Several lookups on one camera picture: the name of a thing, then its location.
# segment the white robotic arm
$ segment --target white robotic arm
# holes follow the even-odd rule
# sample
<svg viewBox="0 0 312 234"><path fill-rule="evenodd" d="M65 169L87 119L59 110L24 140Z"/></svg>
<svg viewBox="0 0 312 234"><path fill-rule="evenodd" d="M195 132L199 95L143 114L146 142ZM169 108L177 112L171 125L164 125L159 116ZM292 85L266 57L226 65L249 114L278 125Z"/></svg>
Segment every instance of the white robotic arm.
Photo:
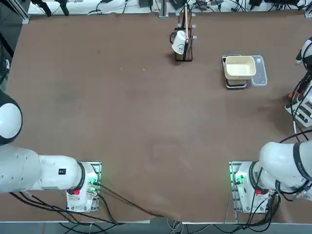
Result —
<svg viewBox="0 0 312 234"><path fill-rule="evenodd" d="M39 156L10 145L21 131L22 120L18 104L0 92L0 193L66 190L67 209L96 211L98 199L94 197L99 187L94 182L98 183L100 176L93 165L68 156Z"/></svg>
<svg viewBox="0 0 312 234"><path fill-rule="evenodd" d="M312 86L312 38L309 38L296 57L296 64L303 64L307 70L293 98L292 109L297 110L295 118L304 126L312 124L311 96L306 95ZM298 94L305 95L304 100L298 100ZM289 105L285 108L292 113ZM265 144L258 162L243 162L234 177L240 204L243 212L255 211L262 202L258 213L266 212L267 201L274 191L278 193L293 193L294 198L303 196L312 201L312 141L295 144L269 142Z"/></svg>

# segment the tabletop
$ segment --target tabletop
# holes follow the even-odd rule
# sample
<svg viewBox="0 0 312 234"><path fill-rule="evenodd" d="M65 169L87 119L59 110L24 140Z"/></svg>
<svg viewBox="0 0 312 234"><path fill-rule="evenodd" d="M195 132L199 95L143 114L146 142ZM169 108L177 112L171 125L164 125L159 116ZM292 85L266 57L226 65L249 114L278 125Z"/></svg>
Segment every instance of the tabletop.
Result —
<svg viewBox="0 0 312 234"><path fill-rule="evenodd" d="M7 87L24 117L13 144L101 161L104 185L154 213L224 222L229 161L258 160L265 143L293 133L284 104L305 73L294 60L311 23L297 11L197 14L192 22L194 60L177 64L169 43L175 15L31 18ZM228 91L221 58L230 54L262 55L267 86ZM64 192L36 194L66 204ZM119 221L152 218L105 195ZM0 196L0 220L62 220ZM303 199L282 200L274 222L311 223L311 209ZM102 205L94 215L107 218ZM231 200L227 222L235 222Z"/></svg>

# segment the black label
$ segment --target black label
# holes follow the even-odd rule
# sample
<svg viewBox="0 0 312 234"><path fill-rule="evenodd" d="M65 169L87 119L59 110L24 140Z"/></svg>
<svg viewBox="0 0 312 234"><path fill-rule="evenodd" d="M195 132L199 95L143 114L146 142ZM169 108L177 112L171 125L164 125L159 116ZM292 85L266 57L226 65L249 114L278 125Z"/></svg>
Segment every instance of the black label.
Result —
<svg viewBox="0 0 312 234"><path fill-rule="evenodd" d="M60 168L60 169L58 170L58 174L59 174L59 175L65 175L65 174L66 174L66 169Z"/></svg>

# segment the white mug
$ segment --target white mug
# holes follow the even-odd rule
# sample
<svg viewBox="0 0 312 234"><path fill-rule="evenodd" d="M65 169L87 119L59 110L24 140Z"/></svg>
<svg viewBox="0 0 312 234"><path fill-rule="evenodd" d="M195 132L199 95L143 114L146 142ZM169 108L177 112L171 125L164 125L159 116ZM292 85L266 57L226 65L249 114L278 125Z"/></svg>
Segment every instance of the white mug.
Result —
<svg viewBox="0 0 312 234"><path fill-rule="evenodd" d="M175 39L172 42L171 41L171 37L175 35ZM177 32L173 32L170 35L170 42L172 44L172 48L173 50L179 54L179 55L183 55L184 53L184 47L185 47L185 42L186 42L186 33L182 30L179 30Z"/></svg>

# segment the floor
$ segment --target floor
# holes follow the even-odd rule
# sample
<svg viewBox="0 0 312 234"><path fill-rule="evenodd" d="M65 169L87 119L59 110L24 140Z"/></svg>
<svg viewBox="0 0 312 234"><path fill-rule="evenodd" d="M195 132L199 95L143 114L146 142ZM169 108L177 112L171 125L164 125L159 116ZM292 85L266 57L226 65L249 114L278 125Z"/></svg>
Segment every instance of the floor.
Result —
<svg viewBox="0 0 312 234"><path fill-rule="evenodd" d="M25 9L29 6L29 0L26 2L21 2ZM10 43L11 47L14 49L16 47L18 37L21 30L21 19L15 15L13 12L8 10L5 6L0 7L0 25L1 32ZM99 224L103 228L109 227L107 224ZM225 231L232 230L235 225L218 225ZM205 227L205 225L188 225L189 233L200 230ZM33 233L33 234L61 234L66 232L66 229L61 227L58 223L0 223L0 229L2 234L19 234L19 233ZM88 233L90 227L78 226L77 229L80 232ZM96 227L91 228L92 232L98 231ZM312 231L311 225L279 225L273 224L267 231L266 234L306 234ZM150 224L125 224L121 227L115 227L109 231L110 234L118 233L134 233L134 234L168 234L170 229L168 228L166 221L164 219L156 218L151 221ZM246 230L245 233L251 233L251 230ZM210 227L202 232L203 234L218 234L221 233L215 227Z"/></svg>

